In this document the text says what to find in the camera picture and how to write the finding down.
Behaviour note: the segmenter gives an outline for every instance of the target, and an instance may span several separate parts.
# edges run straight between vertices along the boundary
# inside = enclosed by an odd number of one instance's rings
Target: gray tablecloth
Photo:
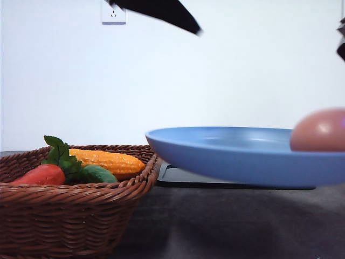
[[[113,258],[343,259],[345,184],[315,190],[156,186],[135,209]]]

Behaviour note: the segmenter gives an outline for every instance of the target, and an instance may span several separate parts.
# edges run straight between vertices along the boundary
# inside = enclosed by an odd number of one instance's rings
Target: wicker basket
[[[15,187],[6,182],[38,166],[50,147],[1,158],[0,258],[105,258],[156,182],[161,160],[149,146],[70,147],[133,155],[146,167],[135,178],[111,184]]]

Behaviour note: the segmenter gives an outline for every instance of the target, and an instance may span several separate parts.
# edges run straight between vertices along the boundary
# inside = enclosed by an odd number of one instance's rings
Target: egg
[[[319,110],[303,118],[292,130],[293,151],[345,151],[345,108]]]

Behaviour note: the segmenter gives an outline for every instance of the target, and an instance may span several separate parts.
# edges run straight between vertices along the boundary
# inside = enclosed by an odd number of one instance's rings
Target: blue plate
[[[263,186],[345,182],[345,152],[291,151],[291,129],[178,127],[146,133],[166,162],[194,173]]]

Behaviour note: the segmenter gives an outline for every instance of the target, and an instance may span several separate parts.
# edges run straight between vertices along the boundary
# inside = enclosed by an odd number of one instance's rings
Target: wall outlet
[[[102,24],[126,24],[126,10],[117,5],[111,7],[106,0],[101,1]]]

